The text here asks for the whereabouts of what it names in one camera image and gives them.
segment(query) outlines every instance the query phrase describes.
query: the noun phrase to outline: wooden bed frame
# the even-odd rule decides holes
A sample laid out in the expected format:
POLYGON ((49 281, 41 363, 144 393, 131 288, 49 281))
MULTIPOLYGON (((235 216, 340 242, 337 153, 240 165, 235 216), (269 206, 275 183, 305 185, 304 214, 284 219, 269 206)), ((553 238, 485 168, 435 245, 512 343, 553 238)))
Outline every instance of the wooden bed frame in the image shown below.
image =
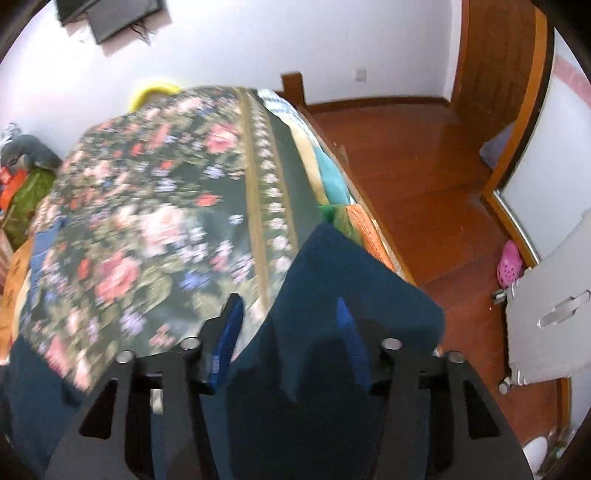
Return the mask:
POLYGON ((343 178, 345 179, 345 182, 347 183, 351 195, 355 201, 364 208, 365 212, 373 220, 374 225, 376 226, 382 239, 382 243, 384 244, 389 257, 396 268, 396 273, 407 282, 416 285, 413 276, 402 259, 400 251, 396 247, 396 244, 385 227, 384 222, 379 217, 378 212, 371 203, 368 195, 363 190, 360 182, 355 179, 355 175, 349 166, 349 161, 345 155, 343 155, 345 151, 344 147, 339 148, 335 143, 330 142, 316 120, 314 120, 314 117, 307 111, 306 93, 304 91, 304 79, 302 74, 300 72, 284 73, 281 75, 281 83, 283 85, 283 90, 278 91, 277 94, 297 108, 303 119, 308 124, 308 127, 313 133, 315 133, 324 151, 328 153, 328 155, 337 165, 338 169, 343 175, 343 178))

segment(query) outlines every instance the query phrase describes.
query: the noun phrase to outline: floral blanket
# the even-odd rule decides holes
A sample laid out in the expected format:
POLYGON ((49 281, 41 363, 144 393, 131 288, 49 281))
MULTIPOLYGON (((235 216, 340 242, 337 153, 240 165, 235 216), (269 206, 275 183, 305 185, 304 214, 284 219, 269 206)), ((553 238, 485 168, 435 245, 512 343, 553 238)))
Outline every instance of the floral blanket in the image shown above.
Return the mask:
POLYGON ((21 333, 81 390, 112 357, 152 355, 245 300, 237 355, 319 222, 287 127, 256 93, 201 87, 90 129, 40 208, 64 227, 21 333), (297 197, 297 208, 291 199, 297 197))

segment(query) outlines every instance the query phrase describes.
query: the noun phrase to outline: metal screw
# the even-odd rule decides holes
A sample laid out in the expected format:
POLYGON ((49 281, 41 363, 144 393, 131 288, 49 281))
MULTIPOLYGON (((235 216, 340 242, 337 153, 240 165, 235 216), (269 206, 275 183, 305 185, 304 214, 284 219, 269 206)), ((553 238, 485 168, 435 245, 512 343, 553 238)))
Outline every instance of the metal screw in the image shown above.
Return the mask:
POLYGON ((466 361, 466 357, 462 352, 458 352, 457 350, 452 350, 449 352, 448 356, 449 361, 453 364, 462 364, 466 361))
POLYGON ((187 337, 181 340, 181 348, 183 350, 194 350, 201 345, 201 340, 197 337, 187 337))
POLYGON ((384 350, 400 350, 402 342, 397 338, 385 338, 382 340, 382 348, 384 350))
POLYGON ((131 362, 134 358, 135 358, 135 353, 133 353, 131 350, 123 350, 122 352, 120 352, 117 355, 116 360, 120 364, 127 364, 127 363, 131 362))

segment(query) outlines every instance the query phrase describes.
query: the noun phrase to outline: teal pillow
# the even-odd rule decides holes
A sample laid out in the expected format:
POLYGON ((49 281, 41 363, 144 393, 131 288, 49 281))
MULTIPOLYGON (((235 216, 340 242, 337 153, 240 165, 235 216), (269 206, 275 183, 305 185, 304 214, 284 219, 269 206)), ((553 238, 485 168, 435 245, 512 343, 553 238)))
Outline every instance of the teal pillow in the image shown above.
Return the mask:
POLYGON ((312 145, 324 191, 331 205, 350 205, 349 190, 339 169, 324 151, 312 145))

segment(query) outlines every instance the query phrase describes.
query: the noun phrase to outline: electrical wall outlet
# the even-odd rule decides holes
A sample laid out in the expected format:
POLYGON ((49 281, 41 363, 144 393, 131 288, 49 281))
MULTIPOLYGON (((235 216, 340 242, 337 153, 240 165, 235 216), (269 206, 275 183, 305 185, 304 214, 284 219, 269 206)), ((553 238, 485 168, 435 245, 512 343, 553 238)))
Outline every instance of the electrical wall outlet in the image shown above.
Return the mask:
POLYGON ((367 82, 368 81, 368 72, 367 70, 360 68, 355 69, 355 81, 356 82, 367 82))

